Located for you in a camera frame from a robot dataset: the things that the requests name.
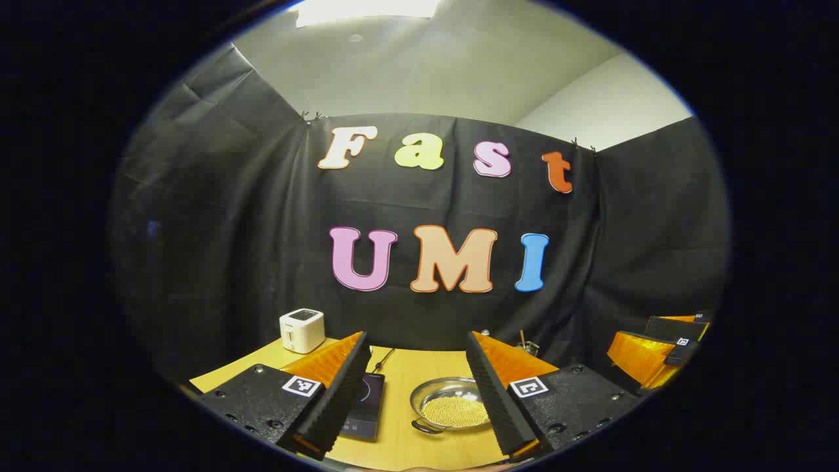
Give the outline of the black induction cooktop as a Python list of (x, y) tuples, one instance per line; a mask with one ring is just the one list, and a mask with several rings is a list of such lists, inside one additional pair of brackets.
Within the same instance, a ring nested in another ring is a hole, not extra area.
[(385, 376), (365, 373), (359, 397), (345, 419), (340, 436), (363, 441), (374, 441), (378, 435)]

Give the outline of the white toaster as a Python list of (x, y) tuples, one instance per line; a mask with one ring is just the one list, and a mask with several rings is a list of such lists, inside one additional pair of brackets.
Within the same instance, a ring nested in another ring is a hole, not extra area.
[(282, 346), (288, 351), (306, 355), (326, 340), (326, 323), (321, 311), (300, 308), (279, 317)]

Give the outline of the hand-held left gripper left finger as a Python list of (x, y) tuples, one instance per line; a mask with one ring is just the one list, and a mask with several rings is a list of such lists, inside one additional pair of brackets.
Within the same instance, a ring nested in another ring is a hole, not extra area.
[(252, 364), (199, 401), (249, 436), (323, 460), (359, 399), (370, 359), (368, 333), (356, 332), (282, 368)]

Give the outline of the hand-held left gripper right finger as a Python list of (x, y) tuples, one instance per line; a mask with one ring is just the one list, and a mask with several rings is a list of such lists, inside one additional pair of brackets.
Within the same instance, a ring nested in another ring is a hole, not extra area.
[(511, 462), (566, 451), (640, 403), (583, 364), (557, 368), (480, 332), (467, 335), (465, 358)]

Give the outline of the pile of yellow soybeans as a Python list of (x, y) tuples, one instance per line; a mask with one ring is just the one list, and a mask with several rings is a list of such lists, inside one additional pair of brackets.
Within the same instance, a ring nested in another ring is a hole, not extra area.
[(473, 395), (432, 399), (422, 406), (420, 414), (443, 428), (472, 428), (490, 422), (486, 407)]

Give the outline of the black backdrop cloth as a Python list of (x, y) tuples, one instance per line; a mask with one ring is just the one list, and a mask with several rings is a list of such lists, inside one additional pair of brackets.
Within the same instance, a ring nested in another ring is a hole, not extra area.
[(719, 305), (732, 223), (690, 117), (599, 152), (411, 113), (307, 121), (228, 44), (173, 84), (118, 170), (118, 290), (161, 374), (200, 376), (324, 313), (397, 349), (468, 332), (608, 368), (616, 332)]

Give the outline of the steel pot with black handles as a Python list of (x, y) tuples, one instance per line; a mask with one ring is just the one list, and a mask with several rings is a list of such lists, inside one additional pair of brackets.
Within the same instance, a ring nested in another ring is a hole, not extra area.
[(472, 378), (447, 377), (429, 380), (429, 382), (423, 382), (417, 386), (410, 396), (411, 409), (416, 413), (416, 419), (411, 421), (412, 427), (422, 433), (437, 435), (444, 432), (477, 430), (490, 425), (490, 422), (488, 422), (482, 426), (472, 428), (443, 428), (426, 421), (420, 414), (420, 409), (427, 401), (439, 397), (453, 397), (454, 395), (463, 395), (464, 397), (466, 395), (473, 395), (484, 405), (477, 383)]

